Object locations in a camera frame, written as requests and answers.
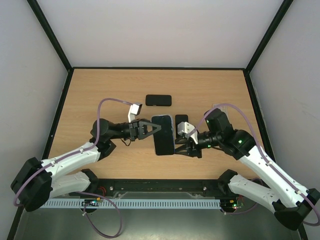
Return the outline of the white phone case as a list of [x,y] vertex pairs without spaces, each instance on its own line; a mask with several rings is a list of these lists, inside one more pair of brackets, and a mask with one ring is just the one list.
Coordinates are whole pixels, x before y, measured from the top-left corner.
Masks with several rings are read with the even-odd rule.
[[226,115],[228,114],[227,106],[225,105],[220,105],[220,104],[213,104],[212,107],[217,107],[220,109],[222,112],[224,112]]

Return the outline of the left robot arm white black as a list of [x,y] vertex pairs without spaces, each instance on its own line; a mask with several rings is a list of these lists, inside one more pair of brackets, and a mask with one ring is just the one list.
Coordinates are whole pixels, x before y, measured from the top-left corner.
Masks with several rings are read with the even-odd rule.
[[147,119],[123,123],[113,123],[103,118],[95,121],[90,132],[91,139],[82,146],[49,159],[32,157],[23,164],[10,185],[15,194],[13,204],[32,212],[59,195],[95,191],[98,178],[91,170],[72,172],[108,157],[116,148],[113,139],[143,140],[161,128]]

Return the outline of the black mounting rail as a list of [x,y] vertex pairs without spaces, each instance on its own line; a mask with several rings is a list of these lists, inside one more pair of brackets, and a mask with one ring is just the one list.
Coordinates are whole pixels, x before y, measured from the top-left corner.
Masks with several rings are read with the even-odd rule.
[[116,193],[142,192],[142,193],[191,193],[203,197],[217,199],[236,198],[236,193],[224,194],[218,186],[216,179],[107,179],[99,180],[97,186],[106,190],[107,197]]

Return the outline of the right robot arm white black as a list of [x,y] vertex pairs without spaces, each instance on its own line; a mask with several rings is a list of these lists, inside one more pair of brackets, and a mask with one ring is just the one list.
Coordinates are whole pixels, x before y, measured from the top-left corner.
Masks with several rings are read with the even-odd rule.
[[233,170],[226,170],[218,178],[218,191],[229,196],[242,195],[271,211],[286,228],[295,231],[305,223],[320,199],[315,188],[306,188],[290,177],[260,146],[254,132],[234,129],[225,112],[217,106],[208,110],[202,118],[208,131],[199,132],[187,121],[177,124],[178,155],[202,157],[203,149],[219,148],[225,154],[240,161],[266,186],[250,181]]

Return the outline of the black phone case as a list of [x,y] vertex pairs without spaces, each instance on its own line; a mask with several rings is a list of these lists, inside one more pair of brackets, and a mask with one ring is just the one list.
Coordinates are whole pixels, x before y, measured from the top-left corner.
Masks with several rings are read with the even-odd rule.
[[147,94],[145,105],[150,107],[170,107],[172,105],[172,96],[167,94]]

